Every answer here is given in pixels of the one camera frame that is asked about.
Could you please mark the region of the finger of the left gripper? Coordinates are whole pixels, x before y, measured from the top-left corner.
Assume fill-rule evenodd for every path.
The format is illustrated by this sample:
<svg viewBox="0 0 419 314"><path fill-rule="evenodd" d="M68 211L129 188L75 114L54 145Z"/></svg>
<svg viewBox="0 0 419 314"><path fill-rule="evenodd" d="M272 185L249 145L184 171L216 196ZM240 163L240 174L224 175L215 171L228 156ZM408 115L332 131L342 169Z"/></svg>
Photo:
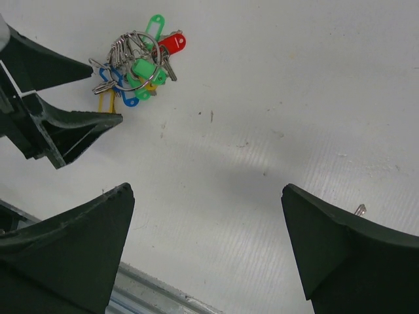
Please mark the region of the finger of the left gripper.
<svg viewBox="0 0 419 314"><path fill-rule="evenodd" d="M1 92L1 137L8 137L27 159L47 157L56 169L73 163L122 121L115 113L64 111L36 93Z"/></svg>
<svg viewBox="0 0 419 314"><path fill-rule="evenodd" d="M91 66L48 49L12 27L9 31L1 60L21 92L40 91L92 76Z"/></svg>

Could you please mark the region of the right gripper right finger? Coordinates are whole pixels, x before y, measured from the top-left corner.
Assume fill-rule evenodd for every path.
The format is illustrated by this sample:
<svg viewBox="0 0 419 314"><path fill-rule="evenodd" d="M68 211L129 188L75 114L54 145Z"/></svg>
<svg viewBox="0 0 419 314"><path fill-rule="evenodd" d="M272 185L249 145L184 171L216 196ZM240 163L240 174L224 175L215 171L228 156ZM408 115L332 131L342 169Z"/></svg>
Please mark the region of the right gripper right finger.
<svg viewBox="0 0 419 314"><path fill-rule="evenodd" d="M418 237L288 184L282 207L305 298L315 313L417 313Z"/></svg>

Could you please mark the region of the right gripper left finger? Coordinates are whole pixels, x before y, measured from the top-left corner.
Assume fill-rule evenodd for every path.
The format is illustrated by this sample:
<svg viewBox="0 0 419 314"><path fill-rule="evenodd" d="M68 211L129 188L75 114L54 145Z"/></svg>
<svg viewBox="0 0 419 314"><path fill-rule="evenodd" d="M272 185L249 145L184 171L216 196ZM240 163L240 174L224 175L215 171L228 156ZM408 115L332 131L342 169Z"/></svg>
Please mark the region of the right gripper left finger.
<svg viewBox="0 0 419 314"><path fill-rule="evenodd" d="M122 183L34 224L1 206L1 312L105 313L135 197Z"/></svg>

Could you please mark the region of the large keyring with keys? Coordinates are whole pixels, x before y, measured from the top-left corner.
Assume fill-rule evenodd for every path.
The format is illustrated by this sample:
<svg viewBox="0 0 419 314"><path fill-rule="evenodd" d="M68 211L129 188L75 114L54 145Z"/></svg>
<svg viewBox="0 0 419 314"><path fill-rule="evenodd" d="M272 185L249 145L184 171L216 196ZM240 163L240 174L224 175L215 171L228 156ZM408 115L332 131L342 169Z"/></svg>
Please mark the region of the large keyring with keys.
<svg viewBox="0 0 419 314"><path fill-rule="evenodd" d="M92 90L99 96L99 112L115 113L118 97L125 106L135 107L155 96L156 89L171 80L162 67L158 44L167 36L162 34L165 23L163 15L155 14L144 32L133 30L119 36L104 62L88 60L102 79Z"/></svg>

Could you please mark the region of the red tag with keys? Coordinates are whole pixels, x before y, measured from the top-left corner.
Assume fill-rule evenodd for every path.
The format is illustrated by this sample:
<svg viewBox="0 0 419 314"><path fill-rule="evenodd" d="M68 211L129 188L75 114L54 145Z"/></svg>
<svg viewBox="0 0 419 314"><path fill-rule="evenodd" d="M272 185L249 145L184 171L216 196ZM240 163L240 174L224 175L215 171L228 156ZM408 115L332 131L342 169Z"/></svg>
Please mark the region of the red tag with keys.
<svg viewBox="0 0 419 314"><path fill-rule="evenodd" d="M162 67L166 70L170 79L175 82L177 81L177 76L170 65L170 57L186 47L186 37L181 30L178 30L165 36L158 44L162 53Z"/></svg>

